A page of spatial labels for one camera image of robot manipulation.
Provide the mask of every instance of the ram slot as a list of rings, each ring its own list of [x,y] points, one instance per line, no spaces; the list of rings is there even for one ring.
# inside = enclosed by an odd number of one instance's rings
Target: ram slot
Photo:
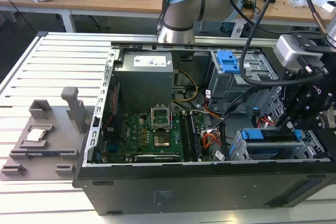
[[[192,115],[180,114],[179,119],[184,161],[197,162],[198,157],[196,152],[196,145],[198,145],[198,139],[197,133],[195,132],[195,123],[193,121]]]

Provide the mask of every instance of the power supply label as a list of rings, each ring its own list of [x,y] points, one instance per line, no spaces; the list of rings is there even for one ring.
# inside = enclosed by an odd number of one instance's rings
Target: power supply label
[[[137,55],[134,57],[135,67],[166,67],[166,56]]]

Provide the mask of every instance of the motherboard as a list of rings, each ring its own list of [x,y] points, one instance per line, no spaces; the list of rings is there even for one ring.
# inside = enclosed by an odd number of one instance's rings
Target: motherboard
[[[169,118],[165,113],[153,115],[153,111],[124,114],[119,140],[110,140],[107,143],[105,153],[107,162],[188,162],[192,158],[196,160],[200,158],[201,131],[205,130],[203,115],[200,113],[168,115]],[[187,126],[185,123],[187,117],[192,118],[192,125]],[[153,125],[169,127],[164,129]],[[190,137],[188,133],[192,132],[193,127],[195,137]]]

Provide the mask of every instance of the red cable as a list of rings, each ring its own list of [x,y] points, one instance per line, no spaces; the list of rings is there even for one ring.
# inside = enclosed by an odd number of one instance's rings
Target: red cable
[[[113,110],[112,110],[112,114],[111,114],[109,120],[107,121],[105,127],[103,128],[104,130],[107,128],[107,126],[109,125],[109,123],[112,120],[112,117],[114,116],[114,111],[115,111],[115,108],[117,106],[117,103],[116,103],[117,89],[118,89],[118,86],[115,85],[114,94],[113,94]]]

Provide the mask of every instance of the wooden desk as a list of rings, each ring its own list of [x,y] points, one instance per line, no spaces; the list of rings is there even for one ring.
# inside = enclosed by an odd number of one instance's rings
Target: wooden desk
[[[75,32],[73,14],[97,15],[97,16],[122,16],[157,18],[161,12],[162,0],[52,0],[34,3],[29,0],[12,0],[21,12],[56,13],[63,18],[67,32]],[[263,0],[257,1],[257,6],[262,9]],[[8,0],[0,0],[1,10],[14,11]],[[322,19],[328,23],[334,14],[328,13],[320,7],[316,7]],[[251,9],[243,9],[246,16],[251,15]],[[246,23],[238,17],[233,37],[239,37],[241,28]],[[294,8],[288,0],[277,0],[270,4],[262,24],[289,25],[289,26],[316,26],[307,7]]]
[[[63,8],[159,14],[162,0],[65,0]]]

